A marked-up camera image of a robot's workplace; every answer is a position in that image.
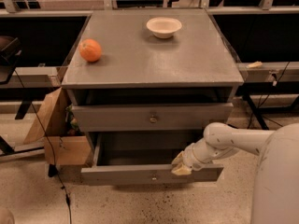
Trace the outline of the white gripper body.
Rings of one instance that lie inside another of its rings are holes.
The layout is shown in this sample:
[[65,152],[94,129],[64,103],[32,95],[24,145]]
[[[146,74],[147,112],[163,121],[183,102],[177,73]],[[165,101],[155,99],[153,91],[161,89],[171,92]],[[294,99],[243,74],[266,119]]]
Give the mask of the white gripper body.
[[189,171],[200,171],[206,165],[206,144],[192,143],[183,153],[183,164]]

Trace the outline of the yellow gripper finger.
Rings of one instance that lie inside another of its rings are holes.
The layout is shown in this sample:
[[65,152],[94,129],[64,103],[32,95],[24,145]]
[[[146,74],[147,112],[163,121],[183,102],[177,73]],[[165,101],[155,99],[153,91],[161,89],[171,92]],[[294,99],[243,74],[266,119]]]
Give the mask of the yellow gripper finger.
[[190,175],[192,173],[192,169],[184,164],[178,164],[171,171],[173,175]]
[[181,164],[183,164],[184,163],[183,157],[184,157],[184,152],[180,151],[179,154],[177,154],[177,156],[172,160],[171,164],[172,165],[181,165]]

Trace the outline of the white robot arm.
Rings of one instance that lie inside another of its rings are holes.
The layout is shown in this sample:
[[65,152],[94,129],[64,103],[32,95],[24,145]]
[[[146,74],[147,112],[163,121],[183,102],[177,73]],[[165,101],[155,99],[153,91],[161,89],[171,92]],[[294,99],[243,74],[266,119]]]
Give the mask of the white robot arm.
[[250,224],[299,224],[299,124],[275,131],[210,123],[203,137],[172,161],[174,175],[190,175],[236,149],[257,155]]

